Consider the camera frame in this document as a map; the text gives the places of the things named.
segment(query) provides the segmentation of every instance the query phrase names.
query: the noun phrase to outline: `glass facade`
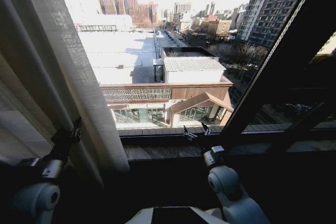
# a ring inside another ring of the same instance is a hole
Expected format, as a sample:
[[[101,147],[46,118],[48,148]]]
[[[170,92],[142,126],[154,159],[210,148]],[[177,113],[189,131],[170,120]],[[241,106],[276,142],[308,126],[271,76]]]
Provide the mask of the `glass facade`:
[[[206,121],[212,106],[193,107],[180,112],[180,122]]]
[[[123,109],[113,112],[117,123],[164,122],[164,109]]]

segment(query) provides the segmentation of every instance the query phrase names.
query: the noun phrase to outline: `wooden facade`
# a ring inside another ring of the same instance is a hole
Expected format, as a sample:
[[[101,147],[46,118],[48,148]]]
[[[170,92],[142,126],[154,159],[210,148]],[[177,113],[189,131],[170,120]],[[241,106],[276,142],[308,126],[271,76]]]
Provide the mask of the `wooden facade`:
[[[108,101],[108,104],[120,104],[120,103],[158,103],[166,102],[168,100],[186,100],[196,95],[207,92],[214,97],[223,100],[228,88],[232,86],[225,77],[223,81],[216,83],[140,83],[140,84],[112,84],[100,86],[101,90],[109,89],[144,89],[149,90],[153,88],[170,88],[171,97],[166,100],[124,100],[124,101]]]

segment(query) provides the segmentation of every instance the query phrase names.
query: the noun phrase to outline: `flat rooftop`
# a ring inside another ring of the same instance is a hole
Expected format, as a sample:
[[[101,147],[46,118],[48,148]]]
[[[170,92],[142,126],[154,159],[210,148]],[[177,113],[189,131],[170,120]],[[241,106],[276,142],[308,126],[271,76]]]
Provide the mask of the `flat rooftop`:
[[[217,60],[207,57],[167,57],[164,66],[166,71],[225,70]]]
[[[155,83],[154,33],[93,31],[78,34],[100,84]],[[166,33],[157,31],[155,35],[160,47],[177,46]]]

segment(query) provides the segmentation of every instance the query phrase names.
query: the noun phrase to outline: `white curtain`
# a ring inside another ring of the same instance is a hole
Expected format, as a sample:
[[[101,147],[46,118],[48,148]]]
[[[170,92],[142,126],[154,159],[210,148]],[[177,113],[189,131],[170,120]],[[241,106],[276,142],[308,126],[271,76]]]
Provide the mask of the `white curtain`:
[[[82,141],[70,155],[74,167],[101,184],[104,175],[127,172],[115,123],[64,0],[1,0],[1,9],[0,158],[46,155],[50,137],[81,117]]]

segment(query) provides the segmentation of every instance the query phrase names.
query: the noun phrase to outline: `metal roof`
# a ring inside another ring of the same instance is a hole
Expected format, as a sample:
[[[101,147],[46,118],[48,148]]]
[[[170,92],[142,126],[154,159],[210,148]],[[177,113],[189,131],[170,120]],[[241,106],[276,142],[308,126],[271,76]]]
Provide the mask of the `metal roof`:
[[[174,57],[165,58],[166,71],[199,71],[199,70],[225,70],[217,60],[205,57]]]

